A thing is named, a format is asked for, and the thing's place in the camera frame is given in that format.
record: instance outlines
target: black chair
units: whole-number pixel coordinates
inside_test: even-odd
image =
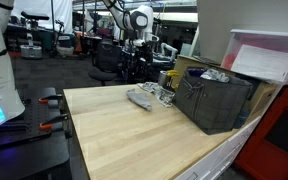
[[[88,75],[105,86],[105,81],[112,81],[118,73],[118,64],[122,48],[108,42],[101,42],[97,46],[95,68]]]

